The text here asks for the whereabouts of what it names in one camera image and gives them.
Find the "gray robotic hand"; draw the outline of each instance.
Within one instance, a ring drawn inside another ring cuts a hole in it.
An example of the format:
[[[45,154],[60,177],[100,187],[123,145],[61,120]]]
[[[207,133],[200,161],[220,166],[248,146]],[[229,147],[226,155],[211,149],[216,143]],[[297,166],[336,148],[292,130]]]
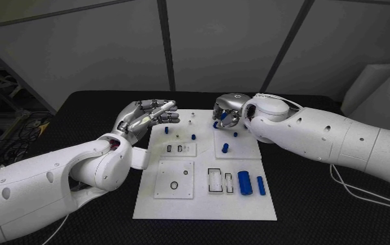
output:
[[[135,145],[148,132],[148,128],[164,123],[180,123],[174,100],[142,100],[132,102],[116,119],[113,133]]]
[[[217,127],[235,127],[243,116],[243,106],[250,96],[239,93],[223,94],[214,105],[213,119],[220,119]]]

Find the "blue object in robot hand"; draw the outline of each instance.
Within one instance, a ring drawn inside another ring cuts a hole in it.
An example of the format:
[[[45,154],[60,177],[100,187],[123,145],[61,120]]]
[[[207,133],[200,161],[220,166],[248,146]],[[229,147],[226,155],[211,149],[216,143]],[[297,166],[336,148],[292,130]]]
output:
[[[259,183],[261,195],[266,195],[266,188],[265,188],[263,178],[261,176],[258,177],[258,183]]]
[[[226,143],[226,144],[224,144],[224,147],[223,147],[223,152],[224,152],[224,153],[229,152],[229,148],[230,148],[230,145]]]
[[[239,183],[240,183],[242,195],[250,195],[253,191],[252,191],[252,184],[250,184],[250,173],[248,171],[239,172]]]

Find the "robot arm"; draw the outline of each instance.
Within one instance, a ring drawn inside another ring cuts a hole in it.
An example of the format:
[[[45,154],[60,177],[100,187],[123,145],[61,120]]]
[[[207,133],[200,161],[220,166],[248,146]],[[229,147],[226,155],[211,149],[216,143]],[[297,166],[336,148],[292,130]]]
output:
[[[354,168],[390,182],[389,130],[313,108],[292,111],[272,95],[258,94],[240,108],[245,124],[259,141],[276,143],[313,160]],[[224,120],[217,124],[229,125]]]
[[[132,103],[112,133],[0,169],[0,243],[35,232],[119,188],[131,167],[146,169],[149,152],[132,145],[149,126],[178,123],[175,101]],[[68,176],[90,185],[71,191]]]

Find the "black table surface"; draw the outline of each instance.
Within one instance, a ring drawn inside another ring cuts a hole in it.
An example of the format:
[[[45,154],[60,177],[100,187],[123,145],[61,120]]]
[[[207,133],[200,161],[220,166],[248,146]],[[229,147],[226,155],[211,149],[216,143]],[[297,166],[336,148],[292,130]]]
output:
[[[97,139],[112,131],[132,101],[175,100],[183,109],[213,109],[223,93],[81,91],[63,105],[31,154]],[[324,96],[285,95],[302,106],[343,114]],[[136,144],[148,148],[151,134]],[[259,143],[278,221],[133,220],[142,171],[132,169],[120,188],[77,212],[50,244],[390,244],[390,208],[354,198],[330,177],[330,166]],[[383,196],[390,184],[340,167],[346,182]],[[42,244],[63,219],[6,244]]]

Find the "black o-ring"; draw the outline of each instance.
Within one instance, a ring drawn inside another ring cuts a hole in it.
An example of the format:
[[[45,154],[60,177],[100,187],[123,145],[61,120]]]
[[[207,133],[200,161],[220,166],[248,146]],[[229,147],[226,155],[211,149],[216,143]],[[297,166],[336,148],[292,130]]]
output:
[[[172,190],[177,190],[177,188],[172,187],[172,184],[174,184],[174,183],[177,183],[177,188],[178,188],[180,184],[178,184],[177,181],[174,181],[174,182],[171,183],[171,189],[172,189]]]

